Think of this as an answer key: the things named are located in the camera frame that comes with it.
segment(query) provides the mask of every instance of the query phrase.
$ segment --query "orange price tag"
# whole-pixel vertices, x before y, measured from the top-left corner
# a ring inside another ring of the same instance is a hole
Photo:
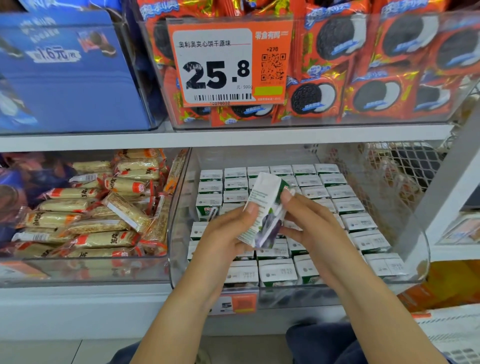
[[[209,315],[252,314],[257,311],[258,292],[222,294]]]
[[[292,25],[168,20],[184,107],[283,103]]]
[[[0,279],[44,279],[48,275],[24,262],[1,262]]]

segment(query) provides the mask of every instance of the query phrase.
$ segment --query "person's right hand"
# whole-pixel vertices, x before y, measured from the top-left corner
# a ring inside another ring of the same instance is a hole
[[[282,226],[280,233],[301,243],[325,283],[337,293],[344,289],[349,272],[372,272],[330,210],[300,194],[284,189],[281,201],[287,210],[285,220],[303,231]]]

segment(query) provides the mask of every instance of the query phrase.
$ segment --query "person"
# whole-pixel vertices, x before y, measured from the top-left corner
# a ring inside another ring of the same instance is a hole
[[[287,332],[297,364],[447,364],[397,297],[365,264],[334,215],[285,189],[286,219],[303,231],[280,233],[300,242],[332,288],[350,323],[299,325]],[[220,296],[230,263],[249,249],[237,237],[258,215],[249,203],[208,224],[183,277],[138,345],[112,364],[193,364],[210,308]]]

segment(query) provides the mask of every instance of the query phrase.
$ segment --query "floor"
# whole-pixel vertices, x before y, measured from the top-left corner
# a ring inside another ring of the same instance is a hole
[[[1,341],[2,364],[106,364],[118,349],[139,339]],[[205,336],[212,364],[291,364],[283,335]]]

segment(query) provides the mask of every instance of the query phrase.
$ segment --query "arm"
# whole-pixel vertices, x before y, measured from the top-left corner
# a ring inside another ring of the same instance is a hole
[[[326,207],[285,190],[287,219],[303,231],[282,228],[302,243],[320,276],[338,294],[370,364],[447,364],[410,313],[358,254]]]
[[[249,204],[208,224],[185,274],[151,324],[131,364],[192,364],[205,320],[218,299],[228,268],[249,247],[236,237],[255,222],[258,206]]]

